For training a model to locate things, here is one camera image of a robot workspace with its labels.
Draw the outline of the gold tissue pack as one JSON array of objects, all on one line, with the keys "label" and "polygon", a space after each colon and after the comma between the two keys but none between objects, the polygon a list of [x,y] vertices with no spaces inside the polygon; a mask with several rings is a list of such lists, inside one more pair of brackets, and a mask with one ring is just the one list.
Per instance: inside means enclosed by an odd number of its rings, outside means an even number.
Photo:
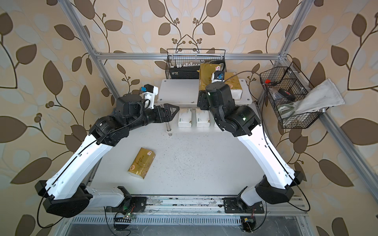
[{"label": "gold tissue pack", "polygon": [[220,64],[201,64],[199,69],[199,90],[205,90],[206,86],[211,83],[212,74],[216,69],[221,69]]},{"label": "gold tissue pack", "polygon": [[236,73],[226,72],[224,75],[224,82],[230,87],[232,98],[235,100],[240,100],[243,90]]},{"label": "gold tissue pack", "polygon": [[152,150],[141,148],[131,164],[128,173],[134,177],[145,179],[155,156],[156,155]]}]

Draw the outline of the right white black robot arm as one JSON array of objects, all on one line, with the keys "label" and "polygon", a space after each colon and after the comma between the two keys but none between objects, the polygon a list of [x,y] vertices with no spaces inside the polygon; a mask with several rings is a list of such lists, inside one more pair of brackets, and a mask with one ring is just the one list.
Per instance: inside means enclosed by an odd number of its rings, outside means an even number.
[{"label": "right white black robot arm", "polygon": [[246,187],[237,197],[241,209],[265,201],[269,204],[288,203],[294,195],[294,186],[303,181],[303,174],[294,171],[282,159],[265,134],[262,121],[246,105],[237,106],[229,85],[214,82],[198,96],[198,107],[210,111],[221,131],[231,133],[250,151],[264,172],[255,186]]}]

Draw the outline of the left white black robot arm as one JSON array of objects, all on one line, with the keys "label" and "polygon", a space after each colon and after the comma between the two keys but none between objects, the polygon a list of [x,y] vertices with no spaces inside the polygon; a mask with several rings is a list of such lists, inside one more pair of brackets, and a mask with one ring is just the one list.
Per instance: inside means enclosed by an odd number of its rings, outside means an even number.
[{"label": "left white black robot arm", "polygon": [[131,130],[170,122],[179,110],[171,104],[155,106],[152,98],[144,99],[137,94],[119,97],[111,115],[95,122],[69,161],[49,180],[35,185],[46,212],[71,218],[87,208],[129,204],[132,197],[124,187],[95,190],[83,183],[84,178]]}]

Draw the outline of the white cloth rag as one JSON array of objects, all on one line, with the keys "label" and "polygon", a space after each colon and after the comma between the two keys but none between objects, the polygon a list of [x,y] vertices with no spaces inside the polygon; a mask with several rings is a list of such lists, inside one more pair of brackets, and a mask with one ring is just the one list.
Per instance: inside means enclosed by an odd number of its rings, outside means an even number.
[{"label": "white cloth rag", "polygon": [[304,99],[278,106],[281,118],[317,112],[323,108],[344,105],[345,100],[336,85],[328,78],[312,89]]}]

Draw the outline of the black yellow tool box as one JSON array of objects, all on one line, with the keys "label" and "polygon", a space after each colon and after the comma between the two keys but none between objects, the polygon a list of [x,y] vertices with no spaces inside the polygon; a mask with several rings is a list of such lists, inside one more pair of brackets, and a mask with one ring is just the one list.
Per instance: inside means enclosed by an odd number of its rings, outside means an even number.
[{"label": "black yellow tool box", "polygon": [[167,79],[199,79],[200,66],[171,67],[166,71]]}]

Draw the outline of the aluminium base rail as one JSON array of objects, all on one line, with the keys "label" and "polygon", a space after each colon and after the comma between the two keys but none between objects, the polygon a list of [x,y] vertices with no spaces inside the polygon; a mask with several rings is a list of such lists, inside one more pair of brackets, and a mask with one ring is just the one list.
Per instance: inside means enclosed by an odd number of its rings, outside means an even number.
[{"label": "aluminium base rail", "polygon": [[134,210],[115,213],[97,208],[86,210],[69,220],[69,224],[125,226],[125,225],[240,225],[244,220],[270,216],[299,219],[308,216],[300,211],[304,201],[295,197],[290,204],[257,203],[240,211],[231,205],[231,196],[175,196],[140,195]]}]

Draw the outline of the white two-tier shelf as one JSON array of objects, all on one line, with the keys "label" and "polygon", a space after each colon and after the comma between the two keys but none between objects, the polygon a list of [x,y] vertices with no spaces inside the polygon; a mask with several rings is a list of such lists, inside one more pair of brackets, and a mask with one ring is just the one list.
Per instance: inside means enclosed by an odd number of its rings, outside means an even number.
[{"label": "white two-tier shelf", "polygon": [[199,93],[199,80],[164,80],[159,89],[159,104],[172,104],[181,108],[192,108],[192,127],[178,127],[179,113],[167,122],[168,133],[209,133],[222,132],[234,137],[251,135],[252,129],[259,123],[252,103],[249,89],[243,89],[242,101],[237,103],[231,95],[230,87],[224,82],[214,82],[206,86],[210,104],[210,127],[196,127],[195,111]]}]

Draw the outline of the white tissue pack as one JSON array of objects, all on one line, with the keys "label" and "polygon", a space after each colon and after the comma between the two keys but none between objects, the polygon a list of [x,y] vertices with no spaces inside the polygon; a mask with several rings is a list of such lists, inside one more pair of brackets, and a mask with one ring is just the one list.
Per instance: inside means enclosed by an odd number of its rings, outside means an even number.
[{"label": "white tissue pack", "polygon": [[209,111],[196,108],[196,127],[205,128],[210,127],[210,115]]},{"label": "white tissue pack", "polygon": [[192,127],[192,108],[181,108],[179,111],[178,127],[190,128]]}]

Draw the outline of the red handled tool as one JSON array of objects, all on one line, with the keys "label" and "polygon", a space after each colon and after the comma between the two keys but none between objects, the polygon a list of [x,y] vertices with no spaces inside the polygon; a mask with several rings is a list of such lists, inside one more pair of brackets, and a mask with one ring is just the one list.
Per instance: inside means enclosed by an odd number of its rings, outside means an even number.
[{"label": "red handled tool", "polygon": [[264,85],[265,85],[267,88],[273,88],[273,87],[275,87],[277,84],[278,84],[278,82],[276,82],[276,81],[271,81],[271,80],[269,80],[269,79],[267,79],[267,80],[264,81]]}]

